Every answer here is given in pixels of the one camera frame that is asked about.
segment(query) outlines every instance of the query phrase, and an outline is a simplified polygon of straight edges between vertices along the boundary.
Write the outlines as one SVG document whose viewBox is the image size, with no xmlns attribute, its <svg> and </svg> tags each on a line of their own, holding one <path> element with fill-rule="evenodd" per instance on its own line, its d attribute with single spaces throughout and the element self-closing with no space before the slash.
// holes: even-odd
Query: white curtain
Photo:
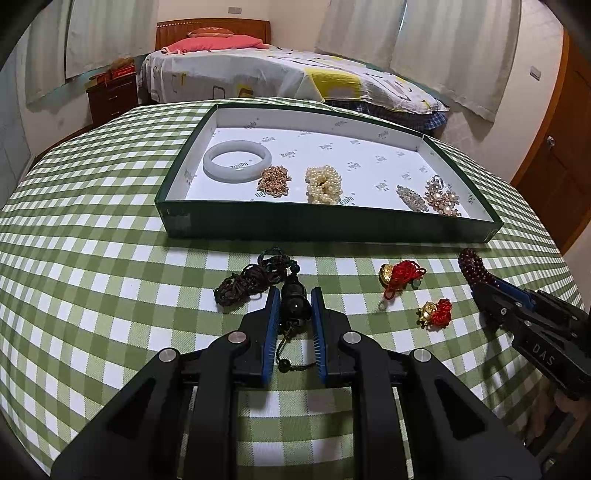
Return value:
<svg viewBox="0 0 591 480">
<path fill-rule="evenodd" d="M 521 0 L 332 0 L 317 48 L 391 69 L 494 121 L 520 22 Z"/>
<path fill-rule="evenodd" d="M 390 68 L 494 121 L 520 21 L 521 0 L 410 0 Z"/>
<path fill-rule="evenodd" d="M 31 23 L 25 65 L 27 104 L 66 82 L 64 48 L 71 1 L 53 0 Z"/>
<path fill-rule="evenodd" d="M 386 69 L 404 5 L 405 0 L 331 0 L 316 48 Z"/>
<path fill-rule="evenodd" d="M 158 0 L 73 0 L 66 78 L 154 51 Z"/>
</svg>

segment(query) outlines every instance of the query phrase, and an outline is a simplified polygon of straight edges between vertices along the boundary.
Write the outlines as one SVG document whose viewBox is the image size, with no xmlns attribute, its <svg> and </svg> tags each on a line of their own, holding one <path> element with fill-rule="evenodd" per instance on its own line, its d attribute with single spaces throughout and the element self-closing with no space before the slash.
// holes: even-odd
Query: gold bell charm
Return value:
<svg viewBox="0 0 591 480">
<path fill-rule="evenodd" d="M 425 305 L 417 310 L 417 325 L 420 325 L 423 329 L 431 325 L 431 316 L 436 312 L 436 310 L 437 305 L 435 305 L 432 301 L 428 301 Z"/>
<path fill-rule="evenodd" d="M 379 282 L 382 284 L 384 288 L 388 286 L 390 283 L 390 279 L 392 278 L 392 271 L 394 270 L 393 265 L 388 265 L 385 263 L 379 268 Z"/>
</svg>

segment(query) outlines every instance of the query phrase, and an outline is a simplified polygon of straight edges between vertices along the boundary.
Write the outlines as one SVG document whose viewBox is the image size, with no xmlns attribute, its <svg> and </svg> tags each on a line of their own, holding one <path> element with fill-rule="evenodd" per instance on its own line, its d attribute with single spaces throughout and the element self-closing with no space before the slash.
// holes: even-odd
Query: red string tassel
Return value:
<svg viewBox="0 0 591 480">
<path fill-rule="evenodd" d="M 452 303 L 448 299 L 437 302 L 437 310 L 431 315 L 431 323 L 438 328 L 445 328 L 452 321 Z"/>
<path fill-rule="evenodd" d="M 392 300 L 397 291 L 403 290 L 406 284 L 413 280 L 420 280 L 427 273 L 425 268 L 412 261 L 404 260 L 392 269 L 392 276 L 384 292 L 386 300 Z"/>
</svg>

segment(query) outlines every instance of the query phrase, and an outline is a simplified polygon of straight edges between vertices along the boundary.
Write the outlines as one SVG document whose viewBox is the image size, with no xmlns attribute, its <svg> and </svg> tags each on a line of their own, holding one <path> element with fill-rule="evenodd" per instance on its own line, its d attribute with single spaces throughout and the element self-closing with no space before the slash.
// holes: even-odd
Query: checkered tablecloth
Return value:
<svg viewBox="0 0 591 480">
<path fill-rule="evenodd" d="M 272 245 L 170 240 L 154 206 L 175 155 L 213 103 L 136 108 L 64 143 L 0 213 L 0 406 L 47 471 L 154 352 L 204 348 L 264 305 L 265 296 L 221 313 L 212 291 Z M 580 306 L 558 249 L 523 198 L 458 150 L 441 147 L 505 222 L 490 243 L 475 246 L 485 265 L 516 285 Z M 518 430 L 540 374 L 509 347 L 509 334 L 485 336 L 456 261 L 465 246 L 279 244 L 298 261 L 308 291 L 322 287 L 327 306 L 345 312 L 355 330 L 400 352 L 428 348 Z M 418 261 L 428 275 L 418 291 L 405 291 L 383 311 L 376 272 L 404 259 Z M 417 308 L 442 297 L 453 302 L 451 326 L 418 328 Z M 312 359 L 311 341 L 295 340 L 285 356 Z M 243 391 L 239 403 L 241 479 L 353 476 L 348 389 L 325 390 L 313 369 L 275 370 L 268 391 Z"/>
</svg>

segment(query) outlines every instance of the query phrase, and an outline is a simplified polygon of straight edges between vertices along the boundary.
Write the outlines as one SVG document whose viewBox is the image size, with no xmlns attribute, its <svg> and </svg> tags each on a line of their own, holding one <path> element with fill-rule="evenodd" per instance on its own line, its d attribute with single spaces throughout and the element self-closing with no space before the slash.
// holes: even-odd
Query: white bangle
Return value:
<svg viewBox="0 0 591 480">
<path fill-rule="evenodd" d="M 229 152 L 249 152 L 258 155 L 260 162 L 247 167 L 222 167 L 213 159 Z M 256 180 L 265 168 L 271 166 L 271 152 L 259 143 L 246 140 L 231 140 L 214 145 L 203 156 L 203 171 L 208 177 L 225 183 L 243 183 Z"/>
</svg>

